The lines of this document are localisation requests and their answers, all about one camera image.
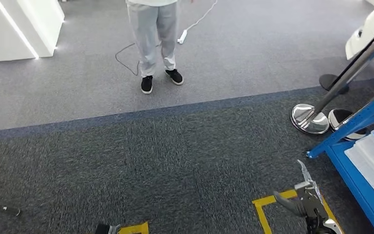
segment white shirt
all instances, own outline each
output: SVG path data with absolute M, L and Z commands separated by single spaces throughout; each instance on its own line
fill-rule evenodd
M 128 0 L 131 3 L 147 6 L 165 6 L 175 3 L 177 0 Z

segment floor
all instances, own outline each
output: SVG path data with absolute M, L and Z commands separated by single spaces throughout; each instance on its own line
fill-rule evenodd
M 314 87 L 348 62 L 344 44 L 374 9 L 358 0 L 220 0 L 177 47 L 185 85 L 154 92 L 115 53 L 133 42 L 123 0 L 71 0 L 52 58 L 0 62 L 0 129 Z M 180 1 L 180 31 L 212 4 Z M 120 59 L 135 69 L 137 52 Z M 359 79 L 374 78 L 374 62 Z
M 180 32 L 212 0 L 181 0 Z M 154 233 L 264 233 L 252 200 L 292 189 L 305 161 L 345 233 L 374 234 L 326 156 L 298 132 L 295 104 L 348 64 L 344 45 L 374 9 L 360 0 L 220 0 L 177 47 L 181 87 L 154 92 L 115 54 L 133 43 L 123 0 L 70 0 L 52 58 L 0 62 L 0 233 L 93 233 L 98 222 Z M 137 52 L 119 58 L 135 69 Z M 326 109 L 374 96 L 374 61 Z M 273 233 L 303 219 L 263 208 Z
M 252 201 L 302 182 L 297 159 L 344 233 L 374 234 L 329 158 L 305 157 L 326 136 L 290 123 L 289 108 L 323 94 L 314 87 L 2 130 L 0 203 L 23 213 L 0 214 L 0 234 L 89 234 L 98 223 L 263 234 Z M 356 110 L 372 96 L 374 80 L 359 81 L 326 112 Z M 304 219 L 278 204 L 263 211 L 274 234 L 305 233 Z

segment blue metal rack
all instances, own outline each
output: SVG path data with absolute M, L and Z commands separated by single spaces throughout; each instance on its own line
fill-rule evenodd
M 322 143 L 308 151 L 307 156 L 316 158 L 319 154 L 326 152 L 374 226 L 374 189 L 344 153 L 345 150 L 353 147 L 354 142 L 339 142 L 345 136 L 371 124 L 374 124 L 374 100 Z

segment light gray pants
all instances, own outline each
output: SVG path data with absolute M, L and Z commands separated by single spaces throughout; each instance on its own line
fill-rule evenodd
M 140 53 L 141 76 L 152 76 L 156 67 L 155 32 L 161 41 L 161 56 L 166 70 L 175 69 L 174 48 L 177 41 L 177 3 L 146 6 L 127 2 L 128 15 Z

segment black sneaker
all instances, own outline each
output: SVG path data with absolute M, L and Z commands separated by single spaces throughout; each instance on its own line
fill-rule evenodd
M 141 91 L 144 94 L 150 94 L 152 92 L 152 76 L 144 77 L 141 82 Z
M 184 83 L 183 77 L 180 73 L 177 72 L 177 69 L 174 69 L 172 71 L 166 70 L 166 73 L 168 76 L 170 76 L 174 84 L 182 85 Z

